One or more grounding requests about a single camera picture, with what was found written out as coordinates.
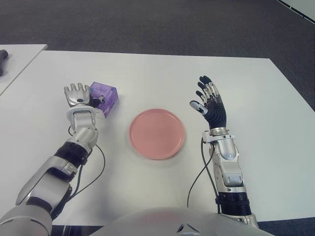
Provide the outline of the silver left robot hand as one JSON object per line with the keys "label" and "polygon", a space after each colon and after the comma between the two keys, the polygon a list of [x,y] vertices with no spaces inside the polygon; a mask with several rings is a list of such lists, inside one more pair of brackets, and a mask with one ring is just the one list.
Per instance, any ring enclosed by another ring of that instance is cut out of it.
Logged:
{"label": "silver left robot hand", "polygon": [[86,105],[96,108],[105,101],[103,95],[93,98],[90,87],[81,83],[78,83],[77,86],[70,84],[70,87],[64,87],[64,93],[70,107]]}

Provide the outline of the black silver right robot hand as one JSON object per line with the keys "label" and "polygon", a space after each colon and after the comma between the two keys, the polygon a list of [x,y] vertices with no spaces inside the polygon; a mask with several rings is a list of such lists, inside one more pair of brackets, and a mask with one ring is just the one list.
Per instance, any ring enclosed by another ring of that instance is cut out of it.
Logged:
{"label": "black silver right robot hand", "polygon": [[216,85],[205,75],[199,77],[197,85],[202,91],[197,90],[196,95],[202,103],[192,100],[190,106],[202,114],[210,129],[226,127],[226,111]]}

